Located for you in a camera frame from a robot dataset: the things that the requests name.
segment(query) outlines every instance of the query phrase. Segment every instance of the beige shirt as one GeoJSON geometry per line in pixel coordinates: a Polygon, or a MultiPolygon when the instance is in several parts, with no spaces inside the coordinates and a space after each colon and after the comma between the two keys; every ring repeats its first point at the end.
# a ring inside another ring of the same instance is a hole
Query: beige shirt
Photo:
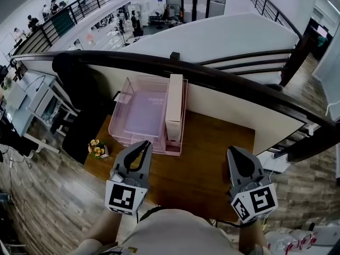
{"type": "MultiPolygon", "coordinates": [[[[270,254],[260,248],[260,253],[270,254]]],[[[101,254],[116,251],[121,255],[241,255],[229,243],[224,231],[183,210],[160,210],[141,221],[127,239],[111,249],[87,239],[70,255],[101,254]]]]}

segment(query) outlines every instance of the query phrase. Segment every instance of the ceiling light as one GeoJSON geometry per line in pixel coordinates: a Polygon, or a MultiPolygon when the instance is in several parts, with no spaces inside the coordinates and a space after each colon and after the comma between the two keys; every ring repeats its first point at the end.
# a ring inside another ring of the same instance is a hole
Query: ceiling light
{"type": "Polygon", "coordinates": [[[332,8],[334,8],[336,12],[340,15],[340,11],[335,7],[335,5],[333,5],[330,0],[327,0],[327,1],[332,6],[332,8]]]}

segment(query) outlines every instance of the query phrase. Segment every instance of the wooden desk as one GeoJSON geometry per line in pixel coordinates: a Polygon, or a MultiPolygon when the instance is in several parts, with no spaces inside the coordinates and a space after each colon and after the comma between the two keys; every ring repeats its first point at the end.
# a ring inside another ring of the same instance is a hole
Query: wooden desk
{"type": "MultiPolygon", "coordinates": [[[[115,157],[124,149],[108,133],[110,120],[107,116],[96,137],[105,142],[110,156],[88,156],[84,164],[85,170],[102,180],[109,178],[115,157]]],[[[237,221],[227,203],[230,180],[225,154],[229,146],[252,152],[254,136],[252,129],[186,111],[181,156],[152,155],[148,201],[203,218],[237,221]]]]}

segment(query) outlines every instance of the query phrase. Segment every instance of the small flower pot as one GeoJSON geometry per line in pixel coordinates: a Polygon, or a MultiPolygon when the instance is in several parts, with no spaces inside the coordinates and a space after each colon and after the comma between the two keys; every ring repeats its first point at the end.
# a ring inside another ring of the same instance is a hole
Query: small flower pot
{"type": "Polygon", "coordinates": [[[104,145],[104,150],[105,150],[104,154],[100,155],[100,158],[101,158],[101,159],[104,159],[104,158],[106,158],[106,157],[109,156],[109,154],[108,154],[108,149],[107,149],[107,146],[106,146],[106,145],[104,145]]]}

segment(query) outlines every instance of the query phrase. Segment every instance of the person's arm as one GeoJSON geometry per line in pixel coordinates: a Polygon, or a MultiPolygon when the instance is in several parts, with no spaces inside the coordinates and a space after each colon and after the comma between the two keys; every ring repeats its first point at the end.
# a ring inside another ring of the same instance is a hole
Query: person's arm
{"type": "Polygon", "coordinates": [[[121,214],[105,209],[92,228],[87,231],[84,240],[95,239],[102,245],[116,242],[121,219],[121,214]]]}
{"type": "Polygon", "coordinates": [[[249,254],[255,248],[255,245],[267,247],[260,220],[240,229],[239,251],[243,254],[249,254]]]}

